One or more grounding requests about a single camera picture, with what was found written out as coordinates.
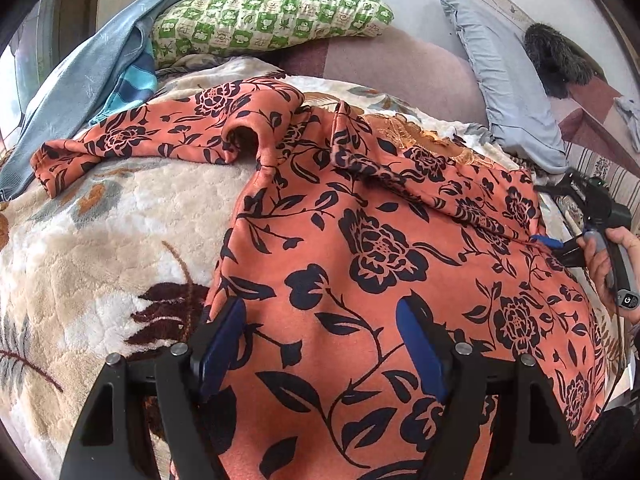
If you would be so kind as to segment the person right hand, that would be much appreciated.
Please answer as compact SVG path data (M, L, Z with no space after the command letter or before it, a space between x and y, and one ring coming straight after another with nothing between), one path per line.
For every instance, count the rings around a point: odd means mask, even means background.
M626 249L636 281L639 281L640 243L638 237L623 226L615 229L607 229L606 236L611 242L621 244L623 248ZM611 271L612 266L608 253L605 250L597 250L596 241L586 240L583 236L578 237L577 244L584 252L589 276L594 286L596 286L602 304L604 304L608 310L614 311L614 297L605 283L605 279L608 276L608 272Z

